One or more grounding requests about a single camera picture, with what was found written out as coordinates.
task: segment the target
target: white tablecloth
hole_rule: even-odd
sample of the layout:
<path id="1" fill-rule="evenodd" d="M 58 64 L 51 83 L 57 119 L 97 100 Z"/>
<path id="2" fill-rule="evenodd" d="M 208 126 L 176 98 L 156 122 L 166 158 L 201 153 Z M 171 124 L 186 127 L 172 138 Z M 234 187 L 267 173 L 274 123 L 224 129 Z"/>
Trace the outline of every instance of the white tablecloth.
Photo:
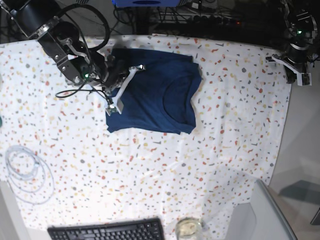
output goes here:
<path id="1" fill-rule="evenodd" d="M 204 222 L 206 239 L 223 239 L 233 209 L 248 203 L 256 179 L 269 184 L 286 121 L 291 86 L 274 53 L 252 45 L 174 36 L 118 36 L 112 47 L 193 55 L 202 83 L 192 98 L 188 135 L 107 131 L 103 105 L 70 89 L 35 40 L 0 45 L 0 179 L 5 152 L 22 145 L 48 163 L 50 182 L 36 195 L 16 194 L 27 227 L 110 223 L 160 217 L 166 239 L 179 219 Z M 21 172 L 26 163 L 15 162 Z"/>

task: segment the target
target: floor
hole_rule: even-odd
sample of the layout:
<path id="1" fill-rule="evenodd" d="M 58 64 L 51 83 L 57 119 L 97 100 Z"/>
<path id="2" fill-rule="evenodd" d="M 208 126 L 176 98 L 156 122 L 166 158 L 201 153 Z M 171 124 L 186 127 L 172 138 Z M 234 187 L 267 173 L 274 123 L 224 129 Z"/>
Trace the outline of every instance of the floor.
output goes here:
<path id="1" fill-rule="evenodd" d="M 59 0 L 62 5 L 74 3 L 74 0 Z M 238 1 L 219 0 L 219 4 L 230 8 Z M 106 16 L 110 26 L 114 26 L 113 6 L 110 0 L 91 0 L 91 4 Z M 103 35 L 102 27 L 95 23 L 94 16 L 70 13 L 85 26 L 83 31 L 88 36 Z M 129 34 L 130 28 L 119 24 L 117 31 Z M 313 86 L 292 86 L 288 116 L 282 137 L 281 148 L 275 166 L 269 190 L 280 206 L 299 240 L 318 240 L 320 226 L 310 225 L 310 221 L 320 207 L 320 68 L 312 70 Z"/>

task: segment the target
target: cable clutter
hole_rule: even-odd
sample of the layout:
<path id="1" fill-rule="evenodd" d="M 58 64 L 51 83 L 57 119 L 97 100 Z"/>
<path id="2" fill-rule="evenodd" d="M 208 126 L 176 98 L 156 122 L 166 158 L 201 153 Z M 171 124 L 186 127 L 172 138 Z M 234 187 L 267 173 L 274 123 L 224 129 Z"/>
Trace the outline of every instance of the cable clutter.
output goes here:
<path id="1" fill-rule="evenodd" d="M 42 205 L 54 195 L 55 182 L 50 167 L 30 149 L 19 145 L 9 147 L 5 152 L 5 165 L 8 184 L 17 199 Z"/>

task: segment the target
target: navy blue t-shirt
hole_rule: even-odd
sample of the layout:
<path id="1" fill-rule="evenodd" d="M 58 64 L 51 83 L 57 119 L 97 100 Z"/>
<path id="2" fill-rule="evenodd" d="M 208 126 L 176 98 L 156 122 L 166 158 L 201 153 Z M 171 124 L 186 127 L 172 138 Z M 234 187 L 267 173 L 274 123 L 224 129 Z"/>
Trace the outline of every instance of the navy blue t-shirt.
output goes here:
<path id="1" fill-rule="evenodd" d="M 124 91 L 122 114 L 106 114 L 110 133 L 127 128 L 191 133 L 196 127 L 191 98 L 201 82 L 192 56 L 127 48 L 114 49 L 112 55 L 127 67 L 143 64 L 146 71 L 136 73 Z"/>

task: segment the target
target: blue object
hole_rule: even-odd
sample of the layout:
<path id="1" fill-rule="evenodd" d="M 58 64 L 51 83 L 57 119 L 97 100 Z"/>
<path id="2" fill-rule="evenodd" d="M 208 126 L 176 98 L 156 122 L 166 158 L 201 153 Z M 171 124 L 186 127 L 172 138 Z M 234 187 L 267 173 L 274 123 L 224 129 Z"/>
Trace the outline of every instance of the blue object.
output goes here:
<path id="1" fill-rule="evenodd" d="M 176 7 L 181 0 L 112 0 L 119 8 L 124 7 Z"/>
<path id="2" fill-rule="evenodd" d="M 114 49 L 112 55 L 125 60 L 127 67 L 143 64 L 146 71 L 137 73 L 124 91 L 122 114 L 106 114 L 110 133 L 127 128 L 192 132 L 196 117 L 191 98 L 201 82 L 199 65 L 192 62 L 192 56 L 124 48 Z"/>

